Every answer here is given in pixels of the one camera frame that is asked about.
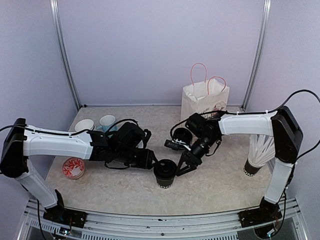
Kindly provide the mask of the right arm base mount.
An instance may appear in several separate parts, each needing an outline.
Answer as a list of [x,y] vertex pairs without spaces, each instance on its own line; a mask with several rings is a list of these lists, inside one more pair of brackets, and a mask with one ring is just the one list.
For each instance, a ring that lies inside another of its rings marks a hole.
[[238,213],[238,216],[242,228],[268,223],[283,217],[278,206],[243,210]]

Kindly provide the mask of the black paper coffee cup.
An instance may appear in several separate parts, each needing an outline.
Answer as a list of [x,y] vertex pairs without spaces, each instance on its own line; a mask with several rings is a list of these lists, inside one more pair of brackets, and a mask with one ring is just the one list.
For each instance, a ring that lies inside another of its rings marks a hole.
[[153,167],[156,182],[160,188],[170,188],[176,176],[177,165],[170,159],[162,159]]

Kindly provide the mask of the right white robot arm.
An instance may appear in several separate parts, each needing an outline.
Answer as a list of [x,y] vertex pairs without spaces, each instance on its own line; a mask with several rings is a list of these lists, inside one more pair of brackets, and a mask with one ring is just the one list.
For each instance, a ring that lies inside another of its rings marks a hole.
[[210,147],[222,140],[223,135],[264,135],[274,139],[275,165],[263,197],[267,202],[255,212],[260,222],[268,221],[276,212],[273,204],[279,202],[287,186],[303,140],[303,132],[290,109],[283,106],[275,112],[261,114],[219,111],[209,119],[194,113],[186,120],[185,126],[197,140],[181,154],[176,176],[194,171]]

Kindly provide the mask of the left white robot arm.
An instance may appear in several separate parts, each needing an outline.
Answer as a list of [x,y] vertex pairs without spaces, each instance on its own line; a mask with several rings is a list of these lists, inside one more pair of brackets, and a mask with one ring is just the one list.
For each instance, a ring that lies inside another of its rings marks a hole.
[[30,156],[63,156],[82,160],[122,163],[125,168],[152,169],[157,158],[147,148],[151,137],[148,129],[141,129],[132,119],[123,120],[117,131],[84,129],[78,132],[55,131],[27,125],[18,118],[6,126],[9,133],[4,140],[0,172],[16,179],[46,209],[63,223],[70,218],[61,194],[52,190],[31,163]]

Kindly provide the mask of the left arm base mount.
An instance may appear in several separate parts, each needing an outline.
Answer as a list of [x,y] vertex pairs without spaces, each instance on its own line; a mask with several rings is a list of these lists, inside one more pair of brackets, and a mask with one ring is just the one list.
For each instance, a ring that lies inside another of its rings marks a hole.
[[43,218],[70,227],[84,228],[87,213],[68,208],[49,208],[45,210]]

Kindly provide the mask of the black plastic cup lid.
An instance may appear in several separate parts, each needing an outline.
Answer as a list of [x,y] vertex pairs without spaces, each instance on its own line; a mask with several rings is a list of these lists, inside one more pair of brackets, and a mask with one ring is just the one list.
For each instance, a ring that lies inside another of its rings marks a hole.
[[177,164],[170,159],[162,159],[158,161],[153,168],[154,175],[162,180],[168,180],[176,175]]

